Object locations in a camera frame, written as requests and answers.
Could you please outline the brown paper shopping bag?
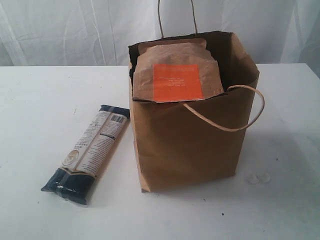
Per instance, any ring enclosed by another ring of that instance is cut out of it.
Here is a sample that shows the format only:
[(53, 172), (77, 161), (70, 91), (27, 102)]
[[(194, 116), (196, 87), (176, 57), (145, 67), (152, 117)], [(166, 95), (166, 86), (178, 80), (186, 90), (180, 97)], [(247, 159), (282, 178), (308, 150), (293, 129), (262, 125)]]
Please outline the brown paper shopping bag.
[[(133, 100), (133, 74), (142, 43), (205, 39), (224, 92), (193, 101)], [(233, 32), (162, 36), (129, 46), (130, 116), (143, 192), (157, 192), (235, 175), (257, 90), (259, 70)]]

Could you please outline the brown kraft paper pouch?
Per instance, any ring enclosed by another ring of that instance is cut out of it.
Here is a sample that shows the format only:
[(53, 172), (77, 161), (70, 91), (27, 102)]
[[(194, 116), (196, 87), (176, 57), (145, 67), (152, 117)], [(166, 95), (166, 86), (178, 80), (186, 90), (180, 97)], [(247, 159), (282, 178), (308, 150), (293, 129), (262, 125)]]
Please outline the brown kraft paper pouch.
[(173, 103), (222, 94), (218, 62), (206, 47), (203, 38), (139, 44), (132, 80), (133, 100)]

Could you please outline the blue spaghetti pasta packet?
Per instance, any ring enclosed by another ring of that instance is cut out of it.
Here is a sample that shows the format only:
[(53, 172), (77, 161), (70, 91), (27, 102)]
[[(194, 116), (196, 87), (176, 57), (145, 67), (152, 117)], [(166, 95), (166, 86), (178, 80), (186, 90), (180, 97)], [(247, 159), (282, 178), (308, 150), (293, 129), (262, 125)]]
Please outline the blue spaghetti pasta packet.
[(97, 174), (129, 120), (129, 109), (103, 104), (73, 149), (40, 190), (87, 205), (87, 195)]

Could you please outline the white crumb beside bag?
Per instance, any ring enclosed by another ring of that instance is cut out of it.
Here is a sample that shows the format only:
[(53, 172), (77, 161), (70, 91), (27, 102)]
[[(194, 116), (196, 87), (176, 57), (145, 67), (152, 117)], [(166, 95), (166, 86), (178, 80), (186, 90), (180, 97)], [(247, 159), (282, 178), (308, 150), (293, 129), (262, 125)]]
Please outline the white crumb beside bag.
[(252, 174), (246, 178), (246, 181), (250, 185), (256, 185), (260, 182), (260, 179), (256, 175)]

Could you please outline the white backdrop curtain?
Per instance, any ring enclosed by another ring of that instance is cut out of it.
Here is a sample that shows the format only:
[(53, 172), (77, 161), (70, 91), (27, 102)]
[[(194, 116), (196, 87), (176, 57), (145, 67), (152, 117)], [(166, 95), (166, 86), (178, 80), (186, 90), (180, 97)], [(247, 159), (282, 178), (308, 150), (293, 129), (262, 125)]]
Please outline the white backdrop curtain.
[(128, 46), (233, 32), (256, 63), (320, 58), (317, 0), (3, 0), (2, 66), (125, 65)]

